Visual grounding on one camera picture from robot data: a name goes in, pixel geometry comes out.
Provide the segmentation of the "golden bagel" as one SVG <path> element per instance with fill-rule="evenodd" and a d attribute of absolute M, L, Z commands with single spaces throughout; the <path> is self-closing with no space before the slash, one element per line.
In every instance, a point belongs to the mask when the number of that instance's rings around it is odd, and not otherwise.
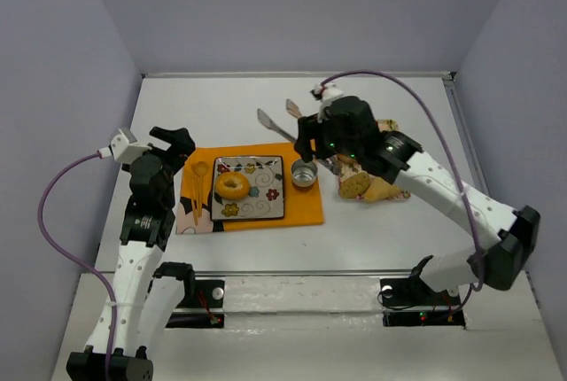
<path fill-rule="evenodd" d="M 239 200 L 249 194 L 251 185 L 239 172 L 226 172 L 217 177 L 214 188 L 221 198 Z"/>

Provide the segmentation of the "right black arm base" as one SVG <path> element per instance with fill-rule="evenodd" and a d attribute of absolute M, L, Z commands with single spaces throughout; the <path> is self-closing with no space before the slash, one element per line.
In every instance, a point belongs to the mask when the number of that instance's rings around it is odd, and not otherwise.
<path fill-rule="evenodd" d="M 450 326 L 466 327 L 459 293 L 447 291 L 410 295 L 402 290 L 407 278 L 386 278 L 380 281 L 378 304 L 383 310 L 386 328 Z"/>

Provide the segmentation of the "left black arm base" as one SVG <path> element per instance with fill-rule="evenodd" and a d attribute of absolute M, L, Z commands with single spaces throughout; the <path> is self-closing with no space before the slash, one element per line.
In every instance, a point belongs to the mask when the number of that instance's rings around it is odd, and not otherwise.
<path fill-rule="evenodd" d="M 168 329 L 223 329 L 223 279 L 198 279 L 194 294 L 185 295 L 171 314 Z"/>

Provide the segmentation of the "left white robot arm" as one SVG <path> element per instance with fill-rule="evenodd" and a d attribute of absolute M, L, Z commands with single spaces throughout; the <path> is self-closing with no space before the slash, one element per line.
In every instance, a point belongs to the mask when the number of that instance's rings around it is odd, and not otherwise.
<path fill-rule="evenodd" d="M 130 196 L 112 291 L 84 350 L 68 357 L 72 380 L 152 379 L 151 346 L 175 307 L 195 291 L 192 266 L 162 256 L 175 224 L 175 175 L 196 146 L 186 128 L 154 127 L 150 135 L 168 147 L 143 144 L 120 128 L 98 152 L 129 173 Z"/>

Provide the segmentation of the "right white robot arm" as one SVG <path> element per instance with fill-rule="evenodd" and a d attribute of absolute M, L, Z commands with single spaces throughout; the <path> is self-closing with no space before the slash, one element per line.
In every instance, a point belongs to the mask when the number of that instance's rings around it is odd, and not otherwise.
<path fill-rule="evenodd" d="M 340 97 L 321 115 L 299 118 L 294 149 L 305 161 L 355 159 L 367 173 L 419 197 L 472 236 L 471 248 L 426 256 L 394 286 L 394 294 L 413 305 L 466 284 L 507 291 L 535 248 L 540 214 L 534 208 L 515 209 L 457 179 L 415 140 L 381 130 L 369 104 L 358 97 Z"/>

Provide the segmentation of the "triangular pastry bread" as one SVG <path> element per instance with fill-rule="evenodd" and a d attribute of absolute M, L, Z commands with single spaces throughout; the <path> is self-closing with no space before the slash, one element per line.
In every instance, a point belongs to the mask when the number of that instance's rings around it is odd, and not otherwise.
<path fill-rule="evenodd" d="M 401 189 L 395 185 L 389 184 L 380 177 L 372 179 L 369 188 L 363 193 L 363 200 L 367 203 L 373 203 L 380 200 L 396 198 L 401 194 Z"/>

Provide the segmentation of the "orange plastic spoon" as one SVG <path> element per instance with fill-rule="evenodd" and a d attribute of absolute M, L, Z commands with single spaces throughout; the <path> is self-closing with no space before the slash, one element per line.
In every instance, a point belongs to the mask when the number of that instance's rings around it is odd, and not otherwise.
<path fill-rule="evenodd" d="M 196 193 L 196 215 L 198 218 L 202 216 L 203 208 L 203 187 L 204 177 L 209 171 L 209 166 L 204 161 L 199 161 L 192 166 L 194 173 L 194 189 Z"/>

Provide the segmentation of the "floral rectangular tray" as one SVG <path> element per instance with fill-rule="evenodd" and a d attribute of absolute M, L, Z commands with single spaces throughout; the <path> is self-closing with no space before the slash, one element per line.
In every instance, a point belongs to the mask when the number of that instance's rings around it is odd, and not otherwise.
<path fill-rule="evenodd" d="M 367 173 L 365 170 L 363 170 L 361 168 L 361 165 L 358 164 L 351 157 L 347 157 L 347 156 L 344 156 L 344 155 L 338 155 L 337 160 L 338 160 L 338 168 L 340 169 L 339 176 L 338 176 L 338 187 L 340 185 L 340 181 L 343 180 L 343 179 L 346 179 L 346 178 L 348 178 L 352 175 L 356 175 L 360 172 Z M 371 181 L 372 181 L 373 178 L 377 177 L 377 176 L 370 175 L 369 173 L 367 173 L 367 174 L 371 178 Z M 410 197 L 411 197 L 411 194 L 408 191 L 401 190 L 401 194 L 398 197 L 386 199 L 386 200 L 406 200 L 406 199 L 409 199 Z M 364 201 L 362 195 L 359 196 L 356 199 L 346 199 L 346 200 L 362 200 L 362 201 Z"/>

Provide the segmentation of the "small metal cup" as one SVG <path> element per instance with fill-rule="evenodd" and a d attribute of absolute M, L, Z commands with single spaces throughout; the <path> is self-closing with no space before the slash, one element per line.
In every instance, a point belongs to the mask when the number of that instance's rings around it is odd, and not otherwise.
<path fill-rule="evenodd" d="M 311 188 L 317 180 L 318 169 L 313 161 L 297 159 L 291 164 L 291 181 L 294 187 L 302 190 Z"/>

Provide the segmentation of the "green speckled cookie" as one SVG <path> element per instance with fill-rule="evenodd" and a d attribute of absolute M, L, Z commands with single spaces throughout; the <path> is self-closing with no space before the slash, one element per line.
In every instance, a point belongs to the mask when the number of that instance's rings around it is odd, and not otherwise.
<path fill-rule="evenodd" d="M 371 178 L 360 172 L 340 181 L 338 194 L 343 199 L 356 199 L 363 195 L 371 185 Z"/>

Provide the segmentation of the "orange cartoon placemat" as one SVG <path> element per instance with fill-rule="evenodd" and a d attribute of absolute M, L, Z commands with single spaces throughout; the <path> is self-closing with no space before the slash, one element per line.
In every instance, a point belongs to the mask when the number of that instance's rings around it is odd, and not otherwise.
<path fill-rule="evenodd" d="M 273 220 L 213 222 L 210 216 L 214 160 L 219 157 L 267 156 L 283 157 L 284 217 Z M 307 190 L 298 189 L 291 181 L 291 164 L 299 158 L 291 144 L 252 144 L 232 147 L 199 148 L 183 169 L 180 204 L 176 216 L 178 235 L 208 234 L 246 229 L 268 229 L 318 225 L 324 223 L 320 187 L 315 183 Z M 203 208 L 200 218 L 196 215 L 196 193 L 192 166 L 204 161 L 209 171 L 204 177 Z"/>

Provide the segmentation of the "square floral plate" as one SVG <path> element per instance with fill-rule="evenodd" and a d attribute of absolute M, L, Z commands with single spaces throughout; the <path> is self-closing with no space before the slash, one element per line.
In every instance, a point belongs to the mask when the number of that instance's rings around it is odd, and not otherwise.
<path fill-rule="evenodd" d="M 221 176 L 243 176 L 250 185 L 240 199 L 217 191 Z M 210 216 L 213 222 L 273 220 L 284 217 L 284 160 L 279 155 L 219 157 L 214 160 Z"/>

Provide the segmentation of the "metal table rail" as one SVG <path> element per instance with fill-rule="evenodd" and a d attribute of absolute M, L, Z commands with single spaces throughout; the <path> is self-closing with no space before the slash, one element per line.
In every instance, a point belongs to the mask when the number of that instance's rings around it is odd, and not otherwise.
<path fill-rule="evenodd" d="M 196 270 L 201 277 L 226 276 L 393 276 L 404 277 L 410 269 L 310 269 L 310 270 Z"/>

